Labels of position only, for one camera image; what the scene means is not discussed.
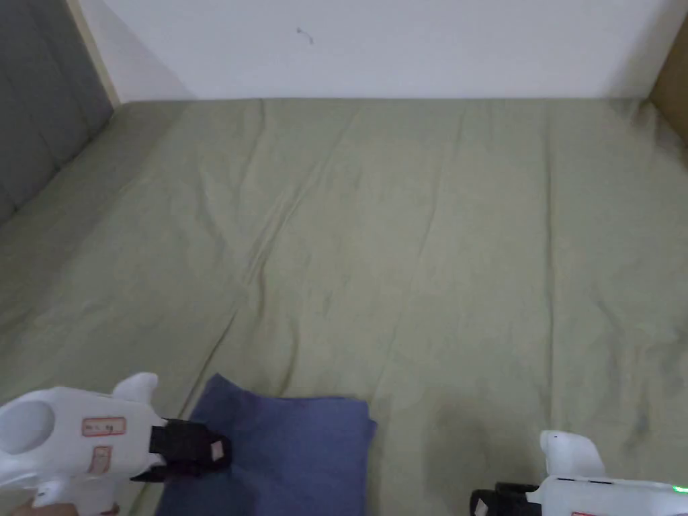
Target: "white wall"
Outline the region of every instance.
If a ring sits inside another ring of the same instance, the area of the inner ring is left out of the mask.
[[[688,0],[80,1],[122,102],[644,96],[688,12]]]

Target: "wooden frame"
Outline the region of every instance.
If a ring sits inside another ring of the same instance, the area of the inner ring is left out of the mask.
[[[678,31],[649,98],[688,144],[688,18]]]

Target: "green bedsheet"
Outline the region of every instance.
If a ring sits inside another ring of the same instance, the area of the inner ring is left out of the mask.
[[[688,483],[688,175],[651,106],[126,105],[0,250],[2,401],[137,371],[170,417],[215,372],[356,396],[380,515],[538,482],[548,428]]]

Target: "mark on wall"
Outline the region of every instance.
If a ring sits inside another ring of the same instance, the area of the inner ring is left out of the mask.
[[[297,27],[297,34],[303,34],[305,37],[307,37],[311,45],[315,43],[315,41],[313,40],[313,36],[308,34],[305,30],[301,29],[301,27]]]

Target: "blue cloth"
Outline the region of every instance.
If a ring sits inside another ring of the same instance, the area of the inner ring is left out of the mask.
[[[232,441],[229,470],[166,486],[158,516],[363,516],[367,403],[256,396],[220,375],[191,420]]]

